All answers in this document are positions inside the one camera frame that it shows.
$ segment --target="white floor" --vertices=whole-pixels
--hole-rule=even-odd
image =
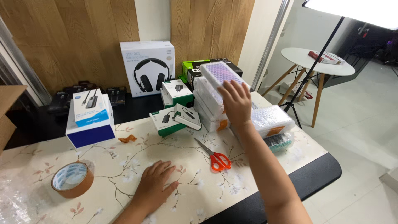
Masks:
[[[352,81],[323,89],[311,128],[317,88],[296,103],[303,130],[340,163],[341,177],[303,203],[314,224],[397,224],[398,195],[378,177],[398,166],[398,77],[375,62]],[[277,104],[282,95],[265,98]],[[288,114],[294,118],[293,110]]]

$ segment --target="tripod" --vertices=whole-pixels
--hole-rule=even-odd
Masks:
[[[316,60],[314,61],[314,64],[312,65],[312,67],[311,67],[310,70],[308,71],[307,75],[304,77],[303,81],[301,82],[301,85],[299,86],[299,88],[297,89],[296,93],[294,94],[293,99],[292,99],[290,102],[289,102],[289,101],[286,101],[286,103],[280,105],[280,107],[286,106],[286,107],[283,109],[283,111],[285,111],[286,113],[288,112],[288,110],[289,110],[290,108],[293,109],[293,112],[294,112],[294,114],[295,114],[295,116],[296,116],[296,120],[297,120],[298,126],[299,126],[300,128],[301,128],[300,120],[299,120],[299,118],[298,118],[298,116],[297,116],[297,112],[296,112],[295,105],[294,105],[293,102],[294,102],[294,100],[297,98],[297,95],[298,95],[298,93],[300,92],[300,90],[303,88],[304,84],[306,84],[307,82],[309,82],[309,80],[310,80],[310,78],[311,78],[312,71],[314,70],[314,67],[316,66],[316,64],[318,63],[318,61],[320,60],[320,58],[322,57],[323,53],[324,53],[325,50],[326,50],[326,47],[329,45],[329,43],[330,43],[330,41],[332,40],[333,36],[336,34],[336,31],[339,29],[339,27],[340,27],[341,23],[343,22],[343,20],[344,20],[344,16],[342,16],[342,17],[340,18],[340,20],[339,20],[339,22],[337,23],[336,27],[334,28],[332,34],[330,35],[328,41],[326,42],[326,44],[325,44],[324,47],[322,48],[322,50],[321,50],[321,52],[319,53],[318,57],[317,57]]]

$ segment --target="brown tape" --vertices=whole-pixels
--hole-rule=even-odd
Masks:
[[[65,166],[74,164],[74,163],[81,163],[83,164],[86,168],[87,168],[87,174],[84,177],[84,179],[74,188],[72,189],[68,189],[68,190],[59,190],[56,189],[53,186],[53,181],[54,181],[54,177],[57,175],[57,173],[62,170]],[[66,164],[65,166],[63,166],[61,169],[59,169],[53,176],[53,178],[51,179],[51,187],[58,192],[62,197],[64,198],[77,198],[80,195],[84,194],[86,191],[88,191],[88,189],[91,187],[91,185],[94,182],[94,175],[93,173],[91,173],[91,171],[89,170],[89,168],[87,167],[87,165],[85,163],[82,162],[74,162],[74,163],[70,163],[70,164]]]

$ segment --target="wooden table leg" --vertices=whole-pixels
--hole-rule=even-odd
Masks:
[[[294,86],[297,84],[297,82],[299,81],[299,79],[301,78],[302,74],[305,72],[305,68],[303,68],[301,70],[301,72],[299,73],[299,75],[297,76],[297,78],[293,81],[293,83],[290,85],[289,89],[287,89],[285,95],[282,97],[281,101],[279,101],[278,105],[281,105],[287,98],[287,96],[289,95],[289,93],[292,91],[292,89],[294,88]]]
[[[308,82],[304,85],[300,96],[297,99],[297,102],[300,102],[301,98],[304,96],[305,91],[307,90],[308,84],[310,84],[310,80],[308,80]]]
[[[321,100],[321,94],[322,94],[324,79],[325,79],[325,74],[322,73],[321,74],[321,78],[319,80],[318,92],[316,93],[314,115],[312,116],[312,125],[311,125],[311,127],[315,127],[316,115],[318,114],[319,101]]]
[[[285,72],[278,80],[276,80],[276,82],[274,82],[274,84],[272,84],[272,86],[270,86],[261,96],[264,96],[265,94],[267,94],[267,92],[269,92],[272,88],[274,88],[280,81],[282,81],[282,79],[284,79],[297,65],[294,64],[291,68],[289,68],[289,70],[287,70],[287,72]]]

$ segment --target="packing tape roll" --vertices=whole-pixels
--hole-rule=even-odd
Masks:
[[[64,198],[76,198],[84,194],[93,184],[94,175],[82,162],[74,162],[59,169],[51,186]]]

